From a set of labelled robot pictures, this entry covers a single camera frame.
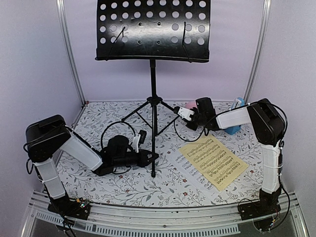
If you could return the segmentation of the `black music stand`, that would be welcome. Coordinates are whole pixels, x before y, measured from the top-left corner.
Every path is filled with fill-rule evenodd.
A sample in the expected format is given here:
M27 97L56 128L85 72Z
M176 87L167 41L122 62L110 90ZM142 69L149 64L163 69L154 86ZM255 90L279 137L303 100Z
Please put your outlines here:
M156 61L209 61L211 1L100 0L96 8L97 61L150 62L152 138L159 134Z

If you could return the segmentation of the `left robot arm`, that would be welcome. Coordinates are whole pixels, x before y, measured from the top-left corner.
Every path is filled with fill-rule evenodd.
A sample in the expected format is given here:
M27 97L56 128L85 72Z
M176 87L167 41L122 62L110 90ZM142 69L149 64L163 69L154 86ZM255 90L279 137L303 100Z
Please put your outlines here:
M98 151L66 126L61 115L55 115L27 127L24 149L54 200L54 206L62 214L70 214L74 208L73 203L66 198L67 193L52 160L54 153L58 150L66 152L94 174L105 176L113 173L116 167L146 167L154 162L158 158L157 153L139 148L146 135L141 130L134 135L132 141L125 136L116 135L108 140L107 146Z

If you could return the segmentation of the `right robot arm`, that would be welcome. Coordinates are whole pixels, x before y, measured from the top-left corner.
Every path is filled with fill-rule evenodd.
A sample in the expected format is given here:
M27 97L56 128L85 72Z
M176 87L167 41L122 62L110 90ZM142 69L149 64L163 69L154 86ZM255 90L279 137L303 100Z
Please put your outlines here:
M257 141L263 154L263 183L261 191L274 194L280 191L279 176L282 170L283 137L287 129L287 120L279 112L281 109L267 98L238 108L216 114L210 98L196 100L196 108L180 107L175 110L187 127L195 130L203 126L217 131L243 124L252 124Z

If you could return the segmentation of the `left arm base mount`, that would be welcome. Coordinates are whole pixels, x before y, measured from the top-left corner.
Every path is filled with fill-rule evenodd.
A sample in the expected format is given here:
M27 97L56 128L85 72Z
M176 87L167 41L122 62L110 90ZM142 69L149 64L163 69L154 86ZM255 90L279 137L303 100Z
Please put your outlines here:
M77 219L87 220L90 214L90 200L83 199L82 197L77 199L69 198L68 194L63 197L50 199L48 211L59 214L62 217L73 217Z

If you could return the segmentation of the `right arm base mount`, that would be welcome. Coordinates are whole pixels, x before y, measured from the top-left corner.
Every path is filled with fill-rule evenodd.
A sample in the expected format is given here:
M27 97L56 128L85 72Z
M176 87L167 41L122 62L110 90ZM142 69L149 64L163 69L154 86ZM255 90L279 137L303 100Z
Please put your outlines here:
M278 197L261 197L259 201L251 201L237 205L237 210L242 220L263 217L270 214L277 214L281 208Z

